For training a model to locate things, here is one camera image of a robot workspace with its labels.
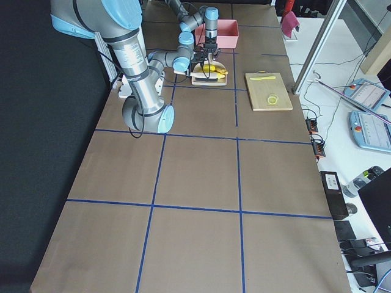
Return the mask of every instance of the yellow knife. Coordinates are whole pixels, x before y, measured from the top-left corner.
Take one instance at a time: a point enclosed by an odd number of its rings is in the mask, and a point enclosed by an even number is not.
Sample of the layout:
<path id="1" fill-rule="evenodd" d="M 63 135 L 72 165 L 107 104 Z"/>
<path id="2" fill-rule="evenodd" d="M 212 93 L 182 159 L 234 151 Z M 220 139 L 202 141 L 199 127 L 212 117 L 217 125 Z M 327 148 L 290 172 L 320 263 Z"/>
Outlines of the yellow knife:
<path id="1" fill-rule="evenodd" d="M 259 78 L 250 78 L 251 81 L 262 81 L 264 79 L 276 79 L 274 75 L 270 76 L 260 76 Z"/>

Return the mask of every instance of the metal frame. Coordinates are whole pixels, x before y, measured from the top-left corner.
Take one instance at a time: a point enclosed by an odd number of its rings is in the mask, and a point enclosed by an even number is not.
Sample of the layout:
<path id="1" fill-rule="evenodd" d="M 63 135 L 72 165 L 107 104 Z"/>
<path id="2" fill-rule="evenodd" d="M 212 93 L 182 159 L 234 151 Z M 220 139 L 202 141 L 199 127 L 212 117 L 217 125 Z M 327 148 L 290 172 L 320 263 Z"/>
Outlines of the metal frame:
<path id="1" fill-rule="evenodd" d="M 346 0 L 334 0 L 330 6 L 330 9 L 327 13 L 325 20 L 319 30 L 318 35 L 312 45 L 312 48 L 307 56 L 307 59 L 304 62 L 304 66 L 299 73 L 298 80 L 296 81 L 292 91 L 295 95 L 300 94 L 302 86 L 306 82 L 309 74 L 312 73 L 312 68 L 319 57 L 319 54 L 336 22 L 338 16 L 341 14 L 341 11 L 346 3 Z"/>

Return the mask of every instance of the pink bin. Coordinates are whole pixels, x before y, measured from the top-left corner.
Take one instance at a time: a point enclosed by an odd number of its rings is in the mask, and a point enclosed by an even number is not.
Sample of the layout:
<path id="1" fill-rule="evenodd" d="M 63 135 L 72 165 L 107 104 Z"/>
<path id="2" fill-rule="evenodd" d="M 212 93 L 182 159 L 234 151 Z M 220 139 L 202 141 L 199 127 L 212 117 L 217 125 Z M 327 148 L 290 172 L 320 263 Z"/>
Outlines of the pink bin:
<path id="1" fill-rule="evenodd" d="M 205 26 L 199 26 L 194 31 L 195 43 L 205 42 Z M 217 21 L 217 47 L 221 49 L 235 49 L 238 42 L 239 29 L 236 20 L 218 20 Z"/>

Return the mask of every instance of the blue joint cap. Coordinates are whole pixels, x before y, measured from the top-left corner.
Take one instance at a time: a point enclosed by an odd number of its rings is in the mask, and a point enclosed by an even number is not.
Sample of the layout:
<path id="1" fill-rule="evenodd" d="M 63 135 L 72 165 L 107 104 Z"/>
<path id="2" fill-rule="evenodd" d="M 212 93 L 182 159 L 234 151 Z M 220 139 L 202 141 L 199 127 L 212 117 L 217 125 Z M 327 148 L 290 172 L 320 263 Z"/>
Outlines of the blue joint cap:
<path id="1" fill-rule="evenodd" d="M 53 27 L 57 31 L 63 34 L 72 35 L 78 38 L 89 38 L 89 39 L 95 38 L 94 32 L 89 32 L 86 29 L 68 23 L 65 20 L 62 20 L 61 18 L 54 16 L 53 14 L 51 14 L 50 16 L 51 16 L 51 23 Z"/>
<path id="2" fill-rule="evenodd" d="M 137 0 L 101 0 L 104 9 L 121 27 L 136 30 L 141 26 L 142 10 Z"/>
<path id="3" fill-rule="evenodd" d="M 185 72 L 189 68 L 189 65 L 190 60 L 186 57 L 178 57 L 172 62 L 172 68 L 180 72 Z"/>
<path id="4" fill-rule="evenodd" d="M 170 131 L 175 118 L 174 107 L 171 105 L 166 106 L 163 113 L 160 116 L 158 124 L 158 133 L 167 133 Z"/>
<path id="5" fill-rule="evenodd" d="M 215 7 L 208 7 L 205 11 L 205 16 L 209 20 L 218 20 L 219 19 L 219 10 Z"/>
<path id="6" fill-rule="evenodd" d="M 191 45 L 194 43 L 194 37 L 191 32 L 181 32 L 178 39 L 182 45 Z"/>
<path id="7" fill-rule="evenodd" d="M 191 32 L 190 27 L 186 23 L 180 23 L 179 27 L 183 32 Z"/>
<path id="8" fill-rule="evenodd" d="M 156 52 L 152 52 L 148 54 L 148 61 L 151 61 L 153 58 L 153 55 L 155 55 Z"/>

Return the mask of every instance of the white desk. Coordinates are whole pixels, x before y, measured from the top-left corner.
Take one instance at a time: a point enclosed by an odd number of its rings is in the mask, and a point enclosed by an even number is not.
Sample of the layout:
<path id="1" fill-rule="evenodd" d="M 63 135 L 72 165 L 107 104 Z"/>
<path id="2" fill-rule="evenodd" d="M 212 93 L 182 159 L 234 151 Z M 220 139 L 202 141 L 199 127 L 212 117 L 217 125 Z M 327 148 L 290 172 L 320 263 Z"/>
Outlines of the white desk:
<path id="1" fill-rule="evenodd" d="M 311 18 L 301 18 L 299 21 L 301 25 L 300 33 L 297 34 L 298 40 L 285 41 L 285 47 L 290 58 L 291 68 L 295 79 L 302 68 L 301 65 L 296 64 L 304 63 L 323 22 L 322 19 Z M 344 61 L 353 60 L 360 54 L 362 54 L 362 51 L 350 33 L 347 25 L 343 20 L 338 20 L 316 62 L 342 63 Z M 332 87 L 343 86 L 347 83 L 349 76 L 354 71 L 359 60 L 360 58 L 343 65 L 317 64 L 315 65 L 314 70 L 321 75 L 321 79 L 326 84 Z M 364 75 L 361 70 L 358 71 L 356 76 L 356 79 L 359 78 L 366 78 L 373 82 L 379 82 L 377 76 Z M 319 114 L 319 109 L 304 99 L 304 94 L 308 85 L 303 87 L 300 94 L 301 103 L 307 105 L 309 109 L 314 110 Z M 332 121 L 333 113 L 337 108 L 339 97 L 325 87 L 314 83 L 308 88 L 306 98 L 320 107 L 321 117 L 318 118 L 318 129 L 319 134 L 325 139 L 326 131 Z M 318 163 L 320 171 L 337 172 L 341 184 L 346 184 L 360 172 L 371 166 L 378 165 L 384 170 L 391 167 L 391 154 L 365 150 L 359 148 L 354 143 L 348 124 L 348 113 L 352 110 L 355 110 L 355 108 L 346 102 L 342 101 L 340 103 L 326 140 L 326 157 L 320 159 Z M 389 118 L 391 117 L 391 109 L 381 107 L 378 112 L 388 115 Z M 367 237 L 380 238 L 369 216 L 365 212 L 361 200 L 359 198 L 345 197 L 345 202 L 355 204 L 359 210 L 357 214 L 345 219 L 351 222 L 356 237 L 358 239 Z M 348 278 L 352 292 L 361 292 L 354 276 L 348 274 Z M 371 292 L 373 288 L 374 287 L 367 288 L 367 292 Z"/>

